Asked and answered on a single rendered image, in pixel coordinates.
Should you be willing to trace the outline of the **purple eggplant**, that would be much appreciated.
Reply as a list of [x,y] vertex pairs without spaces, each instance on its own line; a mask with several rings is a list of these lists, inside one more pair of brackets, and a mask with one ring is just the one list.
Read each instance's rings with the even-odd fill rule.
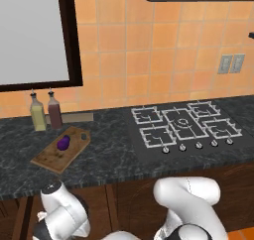
[[64,135],[57,143],[57,147],[60,151],[65,151],[70,142],[70,136],[69,135]]

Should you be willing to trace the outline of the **wooden cutting board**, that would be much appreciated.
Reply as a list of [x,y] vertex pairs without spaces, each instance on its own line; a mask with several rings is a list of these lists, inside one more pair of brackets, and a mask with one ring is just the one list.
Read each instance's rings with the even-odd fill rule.
[[[61,151],[58,149],[57,143],[65,135],[70,137],[69,144],[66,150]],[[31,160],[31,163],[60,175],[88,146],[90,141],[89,131],[70,126],[39,152]]]

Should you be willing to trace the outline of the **dark red vinegar bottle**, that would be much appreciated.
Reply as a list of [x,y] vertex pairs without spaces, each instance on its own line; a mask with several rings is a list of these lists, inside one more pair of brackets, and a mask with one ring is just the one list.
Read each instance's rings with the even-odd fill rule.
[[63,125],[60,103],[55,99],[55,93],[50,90],[48,92],[50,101],[48,103],[48,111],[53,129],[60,129]]

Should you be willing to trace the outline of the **black gas hob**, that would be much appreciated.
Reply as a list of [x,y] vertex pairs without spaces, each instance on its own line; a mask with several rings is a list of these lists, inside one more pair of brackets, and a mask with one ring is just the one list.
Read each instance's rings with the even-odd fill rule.
[[[254,137],[212,100],[142,105],[123,111],[138,158],[146,163],[169,156],[210,154],[249,147]],[[232,145],[226,144],[231,138]],[[210,145],[215,140],[217,147]],[[195,147],[202,143],[202,149]],[[180,144],[187,149],[180,151]],[[164,154],[163,147],[170,152]]]

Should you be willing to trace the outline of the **grey wall socket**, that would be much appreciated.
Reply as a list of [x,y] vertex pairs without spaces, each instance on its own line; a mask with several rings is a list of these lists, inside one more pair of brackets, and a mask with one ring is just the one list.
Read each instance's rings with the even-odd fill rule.
[[244,54],[236,54],[233,58],[233,62],[231,65],[230,72],[231,73],[239,73],[241,71],[241,67],[244,62],[245,55]]
[[218,74],[228,73],[232,61],[232,55],[222,55],[218,67]]

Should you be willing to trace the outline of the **yellow oil bottle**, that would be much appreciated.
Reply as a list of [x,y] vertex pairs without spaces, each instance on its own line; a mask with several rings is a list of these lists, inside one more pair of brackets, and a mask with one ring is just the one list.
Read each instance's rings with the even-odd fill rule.
[[45,131],[47,129],[47,121],[44,111],[44,105],[37,99],[37,93],[35,91],[32,91],[31,97],[32,103],[30,107],[30,112],[34,128],[36,131]]

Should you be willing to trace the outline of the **dark framed window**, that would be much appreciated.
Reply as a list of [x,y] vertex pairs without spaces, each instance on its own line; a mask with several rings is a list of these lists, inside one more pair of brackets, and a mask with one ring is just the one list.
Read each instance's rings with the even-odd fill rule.
[[74,0],[0,0],[0,92],[81,85]]

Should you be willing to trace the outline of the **tan wooden block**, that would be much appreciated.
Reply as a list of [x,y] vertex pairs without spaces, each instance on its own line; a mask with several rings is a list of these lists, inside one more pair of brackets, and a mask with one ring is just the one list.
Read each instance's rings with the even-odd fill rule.
[[61,120],[56,118],[51,121],[50,115],[46,116],[46,122],[52,126],[59,127],[63,123],[77,123],[77,122],[89,122],[93,120],[92,112],[74,112],[74,113],[64,113],[61,116]]

